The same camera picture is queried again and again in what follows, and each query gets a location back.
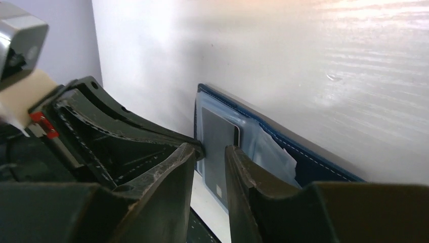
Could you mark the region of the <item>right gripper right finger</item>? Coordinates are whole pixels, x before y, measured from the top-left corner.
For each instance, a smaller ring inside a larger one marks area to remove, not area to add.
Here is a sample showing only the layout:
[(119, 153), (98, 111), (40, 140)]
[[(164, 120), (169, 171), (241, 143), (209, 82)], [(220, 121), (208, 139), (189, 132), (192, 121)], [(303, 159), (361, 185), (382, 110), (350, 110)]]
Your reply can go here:
[(232, 242), (428, 242), (428, 187), (313, 182), (298, 189), (225, 149)]

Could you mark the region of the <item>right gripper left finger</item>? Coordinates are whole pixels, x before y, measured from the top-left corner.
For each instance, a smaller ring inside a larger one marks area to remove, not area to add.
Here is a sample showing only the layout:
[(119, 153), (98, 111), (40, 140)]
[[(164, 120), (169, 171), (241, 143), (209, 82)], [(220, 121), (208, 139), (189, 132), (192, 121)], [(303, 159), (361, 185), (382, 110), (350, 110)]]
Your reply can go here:
[(1, 242), (185, 242), (195, 153), (184, 143), (115, 190), (4, 182)]

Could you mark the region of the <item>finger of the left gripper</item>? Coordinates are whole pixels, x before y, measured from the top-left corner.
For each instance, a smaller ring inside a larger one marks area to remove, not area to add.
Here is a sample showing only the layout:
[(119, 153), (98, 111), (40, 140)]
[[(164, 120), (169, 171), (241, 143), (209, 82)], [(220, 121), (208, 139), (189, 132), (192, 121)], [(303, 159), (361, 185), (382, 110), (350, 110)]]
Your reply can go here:
[(87, 76), (60, 85), (28, 111), (43, 144), (79, 182), (114, 188), (139, 176), (188, 143), (202, 159), (201, 143), (127, 110)]

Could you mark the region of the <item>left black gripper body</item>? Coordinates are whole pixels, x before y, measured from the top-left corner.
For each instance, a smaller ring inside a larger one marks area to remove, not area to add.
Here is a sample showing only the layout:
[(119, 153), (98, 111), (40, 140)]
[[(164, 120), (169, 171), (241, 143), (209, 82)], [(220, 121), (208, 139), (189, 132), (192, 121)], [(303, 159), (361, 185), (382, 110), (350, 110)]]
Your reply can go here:
[(75, 182), (76, 178), (41, 139), (1, 124), (1, 182), (6, 181)]

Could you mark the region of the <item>grey chip credit card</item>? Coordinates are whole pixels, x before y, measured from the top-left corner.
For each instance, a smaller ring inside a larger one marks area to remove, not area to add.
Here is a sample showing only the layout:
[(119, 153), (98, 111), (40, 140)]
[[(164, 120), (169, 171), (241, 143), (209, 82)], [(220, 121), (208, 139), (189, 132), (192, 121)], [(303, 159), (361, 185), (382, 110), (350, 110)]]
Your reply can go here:
[(206, 152), (203, 163), (205, 185), (227, 210), (225, 148), (239, 145), (240, 129), (229, 120), (202, 108), (202, 142)]

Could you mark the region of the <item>blue leather card holder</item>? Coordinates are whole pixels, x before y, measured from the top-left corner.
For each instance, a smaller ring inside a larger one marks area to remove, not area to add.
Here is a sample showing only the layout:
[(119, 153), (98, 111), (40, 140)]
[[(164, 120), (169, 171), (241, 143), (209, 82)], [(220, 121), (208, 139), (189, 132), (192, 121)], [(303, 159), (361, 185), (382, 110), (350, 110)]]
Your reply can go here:
[[(238, 147), (284, 182), (301, 188), (314, 181), (359, 181), (358, 176), (340, 167), (340, 157), (262, 115), (245, 101), (205, 84), (198, 85), (194, 110), (194, 136), (202, 144), (202, 108), (238, 126)], [(202, 179), (204, 158), (195, 167)]]

